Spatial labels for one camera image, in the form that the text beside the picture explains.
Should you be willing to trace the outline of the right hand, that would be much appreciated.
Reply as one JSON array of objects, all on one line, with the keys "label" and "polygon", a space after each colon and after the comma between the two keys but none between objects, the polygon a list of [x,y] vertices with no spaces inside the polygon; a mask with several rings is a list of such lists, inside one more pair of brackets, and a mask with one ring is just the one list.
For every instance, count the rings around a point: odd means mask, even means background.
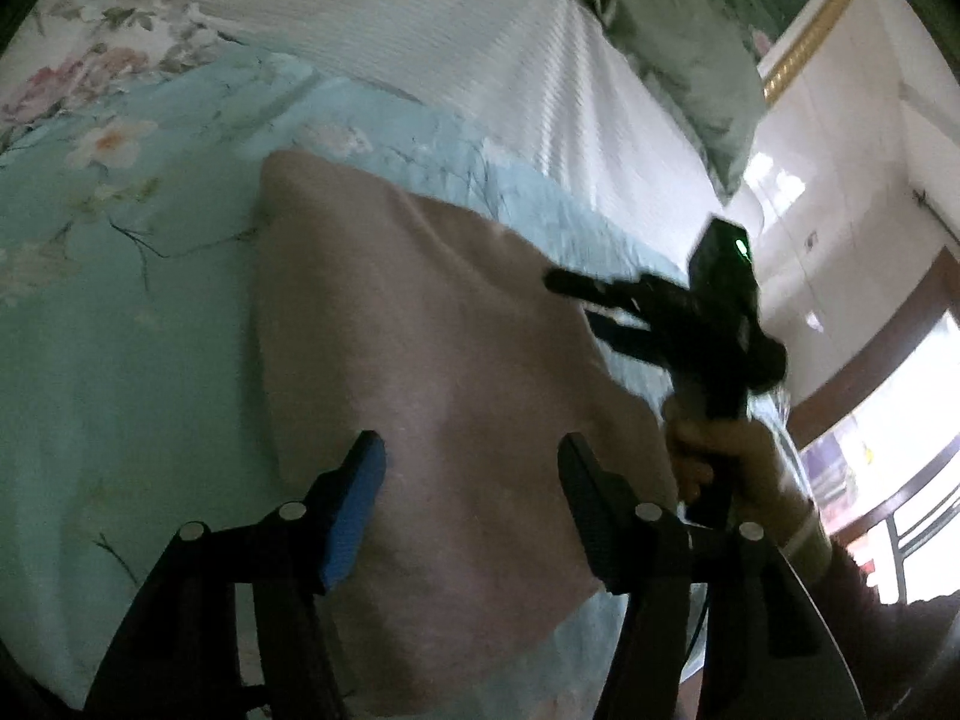
[{"label": "right hand", "polygon": [[662,417],[670,466],[686,507],[727,491],[737,517],[758,523],[778,546],[799,532],[812,501],[765,422],[704,421],[677,397],[665,400]]}]

